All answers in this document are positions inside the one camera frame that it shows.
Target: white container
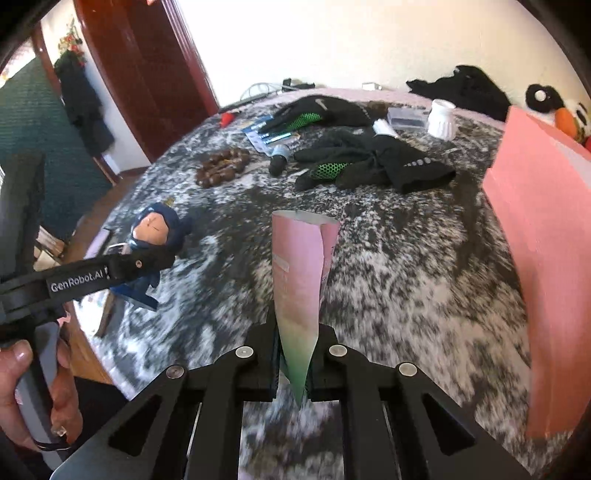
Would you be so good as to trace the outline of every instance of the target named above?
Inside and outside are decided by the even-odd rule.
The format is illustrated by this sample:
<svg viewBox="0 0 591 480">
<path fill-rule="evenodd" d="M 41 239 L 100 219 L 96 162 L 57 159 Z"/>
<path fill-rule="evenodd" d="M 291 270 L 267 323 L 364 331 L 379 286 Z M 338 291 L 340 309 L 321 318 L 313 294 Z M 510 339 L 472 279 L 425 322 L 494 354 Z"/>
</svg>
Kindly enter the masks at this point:
<svg viewBox="0 0 591 480">
<path fill-rule="evenodd" d="M 400 138 L 389 123 L 383 118 L 374 122 L 374 132 L 376 135 L 390 135 L 390 137 Z"/>
<path fill-rule="evenodd" d="M 432 137 L 448 141 L 456 137 L 457 125 L 453 116 L 455 108 L 456 106 L 447 100 L 433 100 L 427 120 L 427 131 Z"/>
</svg>

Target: hanging coat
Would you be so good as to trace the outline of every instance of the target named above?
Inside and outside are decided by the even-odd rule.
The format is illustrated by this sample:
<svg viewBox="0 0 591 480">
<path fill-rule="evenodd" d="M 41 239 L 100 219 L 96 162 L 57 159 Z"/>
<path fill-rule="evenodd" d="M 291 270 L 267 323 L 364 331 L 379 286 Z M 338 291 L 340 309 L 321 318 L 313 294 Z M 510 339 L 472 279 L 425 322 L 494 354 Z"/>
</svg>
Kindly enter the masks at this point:
<svg viewBox="0 0 591 480">
<path fill-rule="evenodd" d="M 70 123 L 74 125 L 86 151 L 97 157 L 115 141 L 103 121 L 102 104 L 91 87 L 76 54 L 67 51 L 54 65 L 61 83 L 61 97 Z"/>
</svg>

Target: red wooden door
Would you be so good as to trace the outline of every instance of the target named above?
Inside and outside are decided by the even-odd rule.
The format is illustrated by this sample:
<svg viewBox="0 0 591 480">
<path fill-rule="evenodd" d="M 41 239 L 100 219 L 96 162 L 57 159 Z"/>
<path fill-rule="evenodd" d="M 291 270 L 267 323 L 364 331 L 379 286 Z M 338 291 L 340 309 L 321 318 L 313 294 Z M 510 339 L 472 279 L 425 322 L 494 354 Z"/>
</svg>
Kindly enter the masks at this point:
<svg viewBox="0 0 591 480">
<path fill-rule="evenodd" d="M 198 78 L 187 64 L 178 21 L 172 22 L 176 30 L 171 26 L 174 0 L 165 1 L 166 8 L 162 0 L 149 6 L 145 0 L 74 2 L 90 53 L 152 162 L 217 107 L 203 70 Z"/>
</svg>

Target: blue figurine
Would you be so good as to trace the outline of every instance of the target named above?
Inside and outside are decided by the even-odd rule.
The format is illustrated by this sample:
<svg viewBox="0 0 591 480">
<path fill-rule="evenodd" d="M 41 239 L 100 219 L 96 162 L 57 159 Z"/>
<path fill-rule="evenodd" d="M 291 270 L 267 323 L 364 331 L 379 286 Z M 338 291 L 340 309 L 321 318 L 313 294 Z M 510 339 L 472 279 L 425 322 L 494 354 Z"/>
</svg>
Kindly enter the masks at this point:
<svg viewBox="0 0 591 480">
<path fill-rule="evenodd" d="M 133 250 L 167 247 L 175 254 L 181 251 L 184 238 L 191 232 L 189 218 L 180 219 L 166 203 L 153 203 L 144 209 L 131 226 L 129 246 Z M 156 311 L 158 301 L 146 295 L 149 286 L 156 288 L 160 283 L 160 272 L 138 278 L 130 283 L 112 287 L 111 291 L 126 301 L 148 310 Z"/>
</svg>

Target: doll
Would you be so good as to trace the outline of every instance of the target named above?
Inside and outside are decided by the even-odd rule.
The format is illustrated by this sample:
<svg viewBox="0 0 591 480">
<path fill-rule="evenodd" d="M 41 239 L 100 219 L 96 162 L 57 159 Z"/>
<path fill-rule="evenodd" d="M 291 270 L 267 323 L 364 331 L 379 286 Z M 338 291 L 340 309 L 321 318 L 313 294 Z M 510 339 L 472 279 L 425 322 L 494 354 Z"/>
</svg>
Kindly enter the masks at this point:
<svg viewBox="0 0 591 480">
<path fill-rule="evenodd" d="M 183 248 L 185 236 L 190 232 L 189 218 L 180 219 L 167 203 L 153 203 L 136 217 L 131 226 L 129 246 L 132 251 L 166 248 L 177 254 Z M 156 288 L 159 283 L 160 272 L 155 272 L 113 287 L 111 291 L 134 305 L 156 311 L 158 301 L 146 295 L 146 291 L 150 286 Z"/>
<path fill-rule="evenodd" d="M 554 125 L 570 138 L 585 145 L 591 137 L 591 122 L 587 108 L 575 100 L 562 100 L 550 85 L 530 85 L 525 93 L 525 103 L 532 110 L 554 116 Z"/>
</svg>

